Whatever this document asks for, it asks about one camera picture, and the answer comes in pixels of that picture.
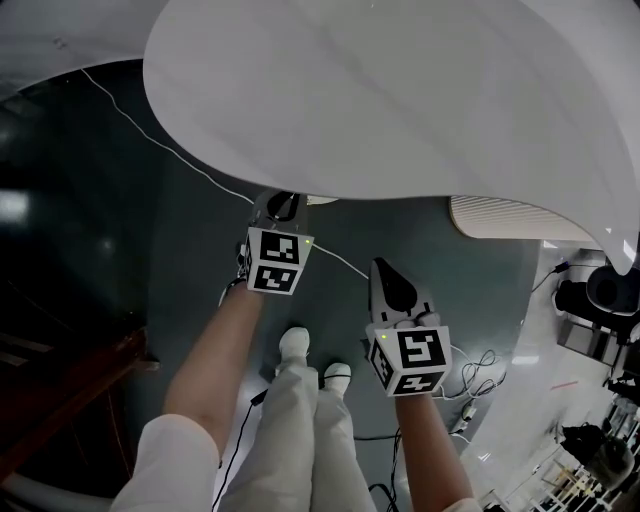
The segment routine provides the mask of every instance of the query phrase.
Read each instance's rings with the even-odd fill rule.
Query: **white sneaker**
[[[351,367],[344,363],[333,363],[324,372],[324,389],[331,391],[340,398],[344,394],[351,382]]]
[[[309,353],[309,331],[304,327],[292,327],[280,338],[280,357],[282,363],[297,361],[307,363]]]

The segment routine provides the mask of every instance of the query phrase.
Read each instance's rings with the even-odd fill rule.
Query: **forearm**
[[[165,413],[198,422],[221,453],[229,438],[263,301],[245,283],[235,286],[171,381],[165,399]]]
[[[472,498],[469,479],[431,395],[396,398],[396,414],[413,509],[442,512]]]

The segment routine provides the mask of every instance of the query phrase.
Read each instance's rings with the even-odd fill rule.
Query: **white cable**
[[[434,400],[444,400],[445,402],[448,402],[450,400],[457,400],[458,398],[462,398],[464,396],[464,395],[447,396],[447,394],[444,391],[444,386],[442,384],[440,384],[440,390],[442,391],[442,394],[440,396],[434,396],[433,397]]]
[[[216,187],[218,187],[220,190],[224,190],[225,192],[227,192],[228,194],[231,194],[232,196],[236,196],[239,197],[240,199],[246,201],[249,204],[253,204],[253,201],[248,198],[247,196],[244,196],[242,194],[239,194],[238,192],[234,192],[233,190],[229,190],[227,187],[224,187],[222,185],[220,185],[220,183],[218,183],[216,180],[214,180],[211,176],[209,176],[206,172],[204,172],[202,169],[198,169],[195,165],[193,165],[192,163],[190,163],[188,160],[184,159],[182,156],[180,156],[180,154],[176,151],[174,151],[173,149],[171,149],[169,146],[166,146],[164,144],[162,144],[161,142],[158,142],[156,139],[154,139],[153,137],[147,135],[147,132],[145,132],[142,128],[140,128],[140,126],[138,125],[138,123],[136,123],[133,118],[127,114],[124,110],[122,110],[119,106],[118,103],[116,102],[115,97],[113,96],[113,94],[111,94],[107,89],[105,89],[104,87],[102,87],[98,82],[96,82],[93,78],[91,78],[91,75],[89,73],[87,73],[86,70],[84,69],[80,69],[80,71],[82,71],[85,76],[89,79],[89,81],[95,85],[98,89],[100,89],[103,93],[105,93],[107,96],[109,96],[109,98],[111,99],[111,103],[113,104],[113,107],[116,109],[116,111],[124,116],[127,121],[129,121],[133,126],[135,126],[138,131],[142,134],[142,136],[147,139],[149,142],[153,142],[156,146],[161,147],[162,149],[166,149],[167,151],[169,151],[169,153],[171,153],[173,156],[175,156],[178,160],[180,160],[181,162],[187,164],[189,167],[191,167],[194,171],[196,171],[198,174],[201,174],[202,176],[204,176],[205,178],[207,178],[211,183],[213,183]],[[313,247],[315,247],[316,249],[318,249],[321,252],[324,252],[326,254],[328,254],[329,256],[333,256],[334,258],[336,258],[337,260],[340,260],[342,263],[344,263],[347,267],[349,267],[351,270],[357,272],[358,274],[360,274],[362,277],[364,277],[365,279],[369,279],[369,277],[367,276],[367,274],[365,274],[364,272],[362,272],[361,270],[358,270],[356,267],[354,267],[351,263],[349,263],[347,260],[345,260],[343,257],[338,256],[336,253],[329,251],[328,249],[325,249],[324,247],[319,246],[318,244],[314,244]]]
[[[460,434],[456,434],[455,432],[452,434],[449,434],[451,437],[459,437],[460,439],[462,439],[463,441],[466,441],[467,444],[471,444],[471,441],[469,441],[466,437],[464,437],[463,435]]]
[[[471,360],[471,358],[470,358],[470,357],[466,354],[466,352],[464,352],[461,348],[454,347],[453,345],[451,345],[451,348],[452,348],[453,350],[457,350],[458,352],[460,352],[460,353],[465,357],[465,359],[466,359],[467,361],[469,361],[471,364],[476,364],[476,363],[474,363],[474,362]]]
[[[171,149],[169,146],[165,146],[164,144],[162,144],[161,142],[158,142],[153,137],[150,137],[149,135],[147,135],[147,133],[142,128],[140,128],[140,126],[138,126],[138,124],[131,118],[131,116],[129,114],[127,114],[124,110],[122,110],[118,106],[118,104],[116,103],[116,99],[113,97],[113,94],[111,94],[104,87],[102,87],[98,82],[96,82],[93,78],[91,78],[91,75],[89,73],[87,73],[84,69],[81,69],[80,71],[82,71],[86,75],[86,77],[89,79],[89,81],[93,85],[95,85],[98,89],[100,89],[107,96],[109,96],[109,98],[111,98],[111,103],[113,103],[113,107],[118,111],[118,113],[120,113],[122,116],[124,116],[133,126],[135,126],[145,139],[147,139],[150,142],[153,142],[156,146],[160,146],[162,149],[166,149],[167,151],[169,151],[169,153],[171,153],[173,156],[175,156],[181,162],[187,164],[189,167],[191,167],[198,174],[202,174],[202,176],[207,178],[211,183],[213,183],[220,190],[224,190],[225,192],[227,192],[228,194],[231,194],[232,196],[239,197],[240,199],[246,201],[247,203],[253,204],[253,201],[251,199],[249,199],[247,196],[243,196],[242,194],[239,194],[238,192],[234,192],[233,190],[229,190],[227,187],[224,187],[224,186],[220,185],[220,183],[218,183],[216,180],[214,180],[206,172],[204,172],[201,169],[198,169],[195,165],[190,163],[188,160],[186,160],[183,157],[181,157],[180,154],[177,153],[175,150]]]
[[[354,272],[357,272],[358,274],[360,274],[367,281],[369,280],[369,276],[367,274],[365,274],[361,270],[359,270],[356,267],[354,267],[351,263],[349,263],[347,260],[345,260],[342,256],[338,256],[336,253],[331,252],[328,249],[325,249],[324,247],[320,247],[318,244],[315,244],[315,243],[313,244],[313,247],[315,247],[316,249],[318,249],[321,252],[324,252],[325,254],[328,254],[329,256],[333,256],[334,258],[340,260],[342,263],[344,263],[351,270],[353,270]]]

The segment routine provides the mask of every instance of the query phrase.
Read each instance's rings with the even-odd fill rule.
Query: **white table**
[[[170,0],[147,44],[166,131],[242,180],[358,199],[535,205],[635,258],[639,196],[609,103],[515,0]]]

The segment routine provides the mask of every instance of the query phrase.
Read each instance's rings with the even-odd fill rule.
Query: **fiducial marker cube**
[[[451,370],[448,327],[367,329],[369,362],[387,396],[436,391]]]
[[[312,246],[312,236],[249,228],[245,249],[247,288],[292,295]]]

